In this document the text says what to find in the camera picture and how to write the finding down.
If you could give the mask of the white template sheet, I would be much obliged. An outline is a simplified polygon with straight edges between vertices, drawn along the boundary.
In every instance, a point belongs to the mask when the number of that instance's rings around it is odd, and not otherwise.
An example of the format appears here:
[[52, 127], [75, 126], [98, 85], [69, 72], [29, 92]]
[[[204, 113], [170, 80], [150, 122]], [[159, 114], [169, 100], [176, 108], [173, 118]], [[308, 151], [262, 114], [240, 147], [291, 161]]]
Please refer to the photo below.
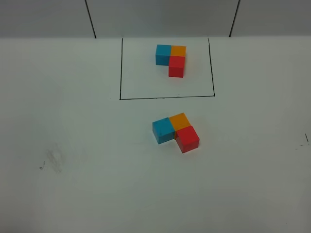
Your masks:
[[[184, 77], [168, 76], [156, 65], [156, 46], [186, 46]], [[123, 38], [121, 100], [213, 97], [214, 81], [207, 37]]]

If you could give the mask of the orange template cube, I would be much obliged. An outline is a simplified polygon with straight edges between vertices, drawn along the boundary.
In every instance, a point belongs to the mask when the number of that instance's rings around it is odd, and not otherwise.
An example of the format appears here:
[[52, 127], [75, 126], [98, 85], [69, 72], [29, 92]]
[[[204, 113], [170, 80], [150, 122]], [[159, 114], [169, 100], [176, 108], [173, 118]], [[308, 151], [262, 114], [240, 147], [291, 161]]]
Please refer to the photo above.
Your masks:
[[185, 57], [186, 56], [186, 46], [171, 46], [171, 56]]

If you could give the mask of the red template cube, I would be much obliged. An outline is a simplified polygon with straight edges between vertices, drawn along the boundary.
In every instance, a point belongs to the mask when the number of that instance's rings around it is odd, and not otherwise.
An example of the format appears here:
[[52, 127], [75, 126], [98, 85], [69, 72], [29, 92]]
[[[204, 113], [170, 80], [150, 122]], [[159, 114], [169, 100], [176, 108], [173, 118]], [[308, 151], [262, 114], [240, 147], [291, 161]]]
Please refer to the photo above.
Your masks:
[[185, 68], [185, 57], [171, 56], [169, 61], [169, 77], [183, 78]]

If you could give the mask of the blue template cube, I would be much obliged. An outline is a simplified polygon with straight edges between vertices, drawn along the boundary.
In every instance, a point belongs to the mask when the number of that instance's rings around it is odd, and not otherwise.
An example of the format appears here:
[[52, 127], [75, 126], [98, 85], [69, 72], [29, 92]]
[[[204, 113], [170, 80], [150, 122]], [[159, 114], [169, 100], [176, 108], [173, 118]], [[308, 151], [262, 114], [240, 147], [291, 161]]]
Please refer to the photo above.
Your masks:
[[171, 56], [171, 45], [160, 45], [156, 47], [155, 61], [156, 65], [168, 66]]

